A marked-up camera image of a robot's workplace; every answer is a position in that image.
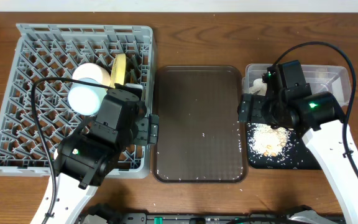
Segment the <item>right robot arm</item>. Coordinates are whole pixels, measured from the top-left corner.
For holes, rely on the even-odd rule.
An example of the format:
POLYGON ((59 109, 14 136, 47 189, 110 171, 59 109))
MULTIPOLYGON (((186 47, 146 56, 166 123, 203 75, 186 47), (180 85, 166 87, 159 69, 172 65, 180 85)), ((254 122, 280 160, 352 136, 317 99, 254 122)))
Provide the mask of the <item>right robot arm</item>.
POLYGON ((297 60, 268 67, 262 81, 264 96, 241 96, 239 121, 294 130, 323 170, 345 221, 358 223, 358 150, 334 95, 314 94, 297 60))

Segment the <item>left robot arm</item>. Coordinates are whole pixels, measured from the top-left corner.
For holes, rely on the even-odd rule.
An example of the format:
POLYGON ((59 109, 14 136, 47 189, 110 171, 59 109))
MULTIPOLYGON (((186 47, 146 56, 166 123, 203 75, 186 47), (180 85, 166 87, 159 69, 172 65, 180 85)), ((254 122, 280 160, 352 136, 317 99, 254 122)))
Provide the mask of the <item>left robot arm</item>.
POLYGON ((58 145, 44 198, 32 223, 74 223, 131 145, 158 141, 159 117, 139 97, 112 88, 98 114, 85 118, 58 145))

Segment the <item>blue bowl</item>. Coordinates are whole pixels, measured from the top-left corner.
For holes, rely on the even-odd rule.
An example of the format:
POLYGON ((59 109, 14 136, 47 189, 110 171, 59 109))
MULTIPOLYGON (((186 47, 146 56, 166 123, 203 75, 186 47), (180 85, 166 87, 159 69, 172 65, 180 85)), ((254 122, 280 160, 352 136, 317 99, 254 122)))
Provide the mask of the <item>blue bowl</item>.
POLYGON ((105 88, 73 83, 68 93, 68 103, 75 112, 92 116, 98 113, 106 94, 105 88))

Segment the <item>white tissue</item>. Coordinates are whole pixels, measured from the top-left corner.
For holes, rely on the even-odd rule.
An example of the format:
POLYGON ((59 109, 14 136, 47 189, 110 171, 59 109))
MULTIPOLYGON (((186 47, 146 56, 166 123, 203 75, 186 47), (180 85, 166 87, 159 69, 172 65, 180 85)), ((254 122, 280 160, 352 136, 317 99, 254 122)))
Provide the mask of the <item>white tissue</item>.
POLYGON ((267 84, 261 78, 254 80, 253 85, 249 88, 249 93, 254 95, 265 96, 267 84))

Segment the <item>pile of rice and nuts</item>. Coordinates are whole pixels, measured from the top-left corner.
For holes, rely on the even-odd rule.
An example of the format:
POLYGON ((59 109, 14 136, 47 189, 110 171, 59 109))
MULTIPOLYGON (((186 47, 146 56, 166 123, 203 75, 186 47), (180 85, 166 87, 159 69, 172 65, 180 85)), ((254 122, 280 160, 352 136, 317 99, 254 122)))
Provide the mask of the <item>pile of rice and nuts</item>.
POLYGON ((266 124, 253 124, 249 134, 248 142, 251 152, 265 157, 281 155, 290 138, 289 130, 273 129, 266 124))

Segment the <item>black equipment at table edge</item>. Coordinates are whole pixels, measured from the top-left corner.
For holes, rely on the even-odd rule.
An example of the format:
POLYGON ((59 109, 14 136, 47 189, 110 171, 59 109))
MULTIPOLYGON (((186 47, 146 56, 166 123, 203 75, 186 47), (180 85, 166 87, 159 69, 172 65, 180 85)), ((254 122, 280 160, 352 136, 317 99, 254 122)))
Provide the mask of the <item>black equipment at table edge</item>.
POLYGON ((318 215, 312 208, 302 205, 283 214, 251 213, 249 215, 190 215, 121 213, 106 204, 97 204, 80 214, 77 224, 220 224, 220 223, 345 223, 342 215, 318 215))

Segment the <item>black waste tray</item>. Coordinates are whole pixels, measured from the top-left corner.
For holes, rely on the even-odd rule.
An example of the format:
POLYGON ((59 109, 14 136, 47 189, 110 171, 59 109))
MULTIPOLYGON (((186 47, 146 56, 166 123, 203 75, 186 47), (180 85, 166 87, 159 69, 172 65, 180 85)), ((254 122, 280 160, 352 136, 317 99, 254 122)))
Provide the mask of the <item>black waste tray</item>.
POLYGON ((297 138, 294 131, 290 131, 290 138, 281 155, 276 157, 265 157, 251 152, 249 147, 249 130, 253 124, 246 126, 247 138, 247 157, 251 167, 255 169, 306 169, 319 170, 320 166, 316 162, 312 153, 297 138))

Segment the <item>grey dishwasher rack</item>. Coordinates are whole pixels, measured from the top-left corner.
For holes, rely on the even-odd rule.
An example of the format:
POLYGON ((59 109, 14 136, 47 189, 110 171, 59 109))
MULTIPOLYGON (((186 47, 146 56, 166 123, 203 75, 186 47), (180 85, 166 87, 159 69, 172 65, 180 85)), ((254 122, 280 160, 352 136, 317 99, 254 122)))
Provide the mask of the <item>grey dishwasher rack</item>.
POLYGON ((39 120, 51 151, 82 121, 67 101, 70 78, 84 63, 106 70, 117 54, 130 62, 129 74, 145 88, 145 105, 152 108, 156 44, 147 26, 18 24, 21 34, 0 110, 0 175, 49 175, 49 163, 31 112, 30 91, 36 92, 39 120))

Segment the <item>brown serving tray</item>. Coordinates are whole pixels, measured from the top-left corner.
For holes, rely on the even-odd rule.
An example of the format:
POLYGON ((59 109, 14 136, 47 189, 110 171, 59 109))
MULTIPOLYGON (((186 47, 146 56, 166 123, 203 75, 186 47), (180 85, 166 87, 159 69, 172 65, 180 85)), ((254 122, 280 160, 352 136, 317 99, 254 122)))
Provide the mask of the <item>brown serving tray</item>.
POLYGON ((165 184, 238 183, 248 173, 245 127, 238 121, 241 73, 229 65, 158 70, 159 116, 153 174, 165 184))

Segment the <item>white bowl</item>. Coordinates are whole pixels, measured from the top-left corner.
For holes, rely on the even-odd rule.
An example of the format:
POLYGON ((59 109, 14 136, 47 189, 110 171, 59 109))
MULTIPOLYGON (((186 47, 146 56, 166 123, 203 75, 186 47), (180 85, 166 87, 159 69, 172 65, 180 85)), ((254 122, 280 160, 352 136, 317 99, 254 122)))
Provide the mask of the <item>white bowl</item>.
POLYGON ((110 86, 110 74, 106 69, 95 63, 84 63, 75 69, 72 79, 80 80, 82 78, 90 78, 99 84, 110 86))

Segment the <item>yellow plate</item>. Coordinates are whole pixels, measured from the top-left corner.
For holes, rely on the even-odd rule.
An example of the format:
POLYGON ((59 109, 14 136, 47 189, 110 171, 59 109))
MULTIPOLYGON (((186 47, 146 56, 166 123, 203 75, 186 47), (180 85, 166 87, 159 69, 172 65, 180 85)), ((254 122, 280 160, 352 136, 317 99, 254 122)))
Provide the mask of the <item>yellow plate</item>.
POLYGON ((115 84, 125 84, 126 65, 126 55, 117 54, 111 69, 110 87, 115 87, 115 84))

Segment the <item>clear plastic waste bin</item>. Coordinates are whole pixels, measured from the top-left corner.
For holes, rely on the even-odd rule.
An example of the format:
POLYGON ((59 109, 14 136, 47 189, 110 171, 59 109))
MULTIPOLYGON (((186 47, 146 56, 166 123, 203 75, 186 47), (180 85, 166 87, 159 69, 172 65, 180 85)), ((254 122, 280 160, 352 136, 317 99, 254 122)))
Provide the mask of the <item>clear plastic waste bin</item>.
MULTIPOLYGON (((271 64, 252 63, 246 66, 242 79, 242 92, 249 93, 254 80, 262 78, 271 64)), ((340 106, 347 106, 351 96, 351 84, 346 68, 332 65, 301 65, 305 80, 310 84, 312 94, 328 91, 334 95, 340 106)))

